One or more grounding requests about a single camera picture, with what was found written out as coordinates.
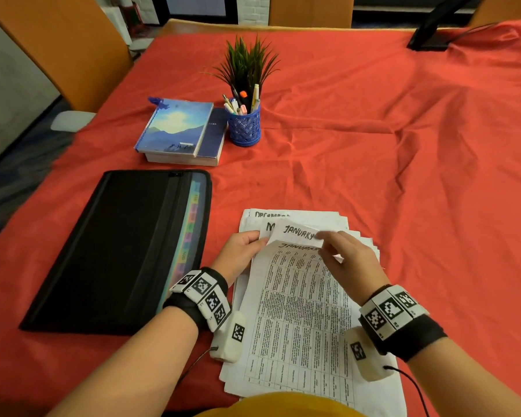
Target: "black cable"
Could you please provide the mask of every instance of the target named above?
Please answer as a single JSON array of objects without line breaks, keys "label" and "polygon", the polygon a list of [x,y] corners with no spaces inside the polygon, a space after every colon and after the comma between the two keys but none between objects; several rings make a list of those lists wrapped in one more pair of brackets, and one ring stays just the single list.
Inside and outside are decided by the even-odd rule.
[{"label": "black cable", "polygon": [[419,396],[421,397],[421,402],[423,403],[424,413],[426,414],[427,417],[430,417],[428,410],[427,410],[427,405],[424,403],[423,392],[421,392],[421,390],[419,389],[419,385],[417,385],[417,382],[415,382],[415,379],[413,379],[411,376],[409,376],[403,370],[396,369],[395,367],[384,366],[384,368],[388,369],[388,370],[395,370],[396,372],[401,373],[403,376],[405,376],[407,379],[409,379],[413,383],[413,385],[415,385],[415,387],[417,388],[417,392],[419,392]]},{"label": "black cable", "polygon": [[208,353],[208,352],[211,352],[211,351],[216,351],[218,350],[218,347],[212,347],[212,348],[209,348],[208,350],[206,350],[204,353],[202,353],[198,359],[195,360],[195,362],[193,364],[191,364],[189,366],[189,368],[183,372],[183,374],[179,377],[178,379],[178,382],[175,384],[176,387],[181,383],[181,381],[189,374],[189,372],[191,372],[191,369],[193,369],[193,367],[195,366],[195,364],[197,364],[199,362],[200,359],[203,358],[203,356]]},{"label": "black cable", "polygon": [[486,29],[489,29],[491,27],[494,27],[498,23],[500,23],[500,22],[499,21],[495,21],[494,23],[487,23],[486,25],[480,25],[480,26],[477,26],[476,28],[468,29],[465,32],[460,33],[459,35],[454,36],[452,39],[450,39],[448,41],[448,44],[450,44],[450,43],[452,43],[454,41],[457,41],[459,38],[463,38],[466,35],[469,35],[469,34],[472,34],[472,33],[475,33],[475,32],[480,32],[481,30],[486,30]]}]

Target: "black folder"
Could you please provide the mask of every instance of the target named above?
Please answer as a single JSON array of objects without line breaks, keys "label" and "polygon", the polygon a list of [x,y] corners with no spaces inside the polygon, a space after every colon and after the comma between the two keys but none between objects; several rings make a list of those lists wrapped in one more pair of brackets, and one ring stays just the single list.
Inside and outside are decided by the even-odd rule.
[{"label": "black folder", "polygon": [[200,266],[211,195],[206,171],[104,173],[19,328],[137,332]]}]

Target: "artificial plant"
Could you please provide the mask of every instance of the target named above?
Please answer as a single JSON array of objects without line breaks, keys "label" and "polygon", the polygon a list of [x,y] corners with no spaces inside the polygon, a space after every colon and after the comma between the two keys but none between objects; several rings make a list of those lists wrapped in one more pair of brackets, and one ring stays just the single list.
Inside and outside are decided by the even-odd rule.
[{"label": "artificial plant", "polygon": [[266,44],[265,40],[261,41],[258,35],[255,44],[250,47],[247,47],[242,37],[237,36],[234,46],[229,41],[226,43],[228,48],[225,53],[225,61],[215,67],[217,73],[213,73],[213,76],[235,88],[238,93],[242,90],[247,92],[245,106],[247,111],[251,111],[255,84],[259,85],[260,96],[266,78],[278,70],[275,69],[279,62],[278,54],[272,53],[272,50],[269,49],[270,43]]}]

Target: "black monitor stand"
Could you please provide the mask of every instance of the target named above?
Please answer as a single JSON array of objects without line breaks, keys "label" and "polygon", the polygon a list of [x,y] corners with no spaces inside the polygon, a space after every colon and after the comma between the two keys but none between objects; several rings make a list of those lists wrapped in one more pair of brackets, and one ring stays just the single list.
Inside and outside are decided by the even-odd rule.
[{"label": "black monitor stand", "polygon": [[469,1],[471,0],[444,0],[438,4],[417,28],[407,48],[413,51],[445,51],[450,39],[437,32],[438,25],[443,23],[445,17],[455,13]]}]

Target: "blue pen holder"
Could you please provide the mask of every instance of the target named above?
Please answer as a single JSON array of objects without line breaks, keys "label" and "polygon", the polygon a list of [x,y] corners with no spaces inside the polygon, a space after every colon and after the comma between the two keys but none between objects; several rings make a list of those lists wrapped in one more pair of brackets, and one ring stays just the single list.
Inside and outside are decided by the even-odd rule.
[{"label": "blue pen holder", "polygon": [[247,147],[261,139],[261,106],[246,116],[237,116],[226,111],[228,116],[229,138],[234,145]]}]

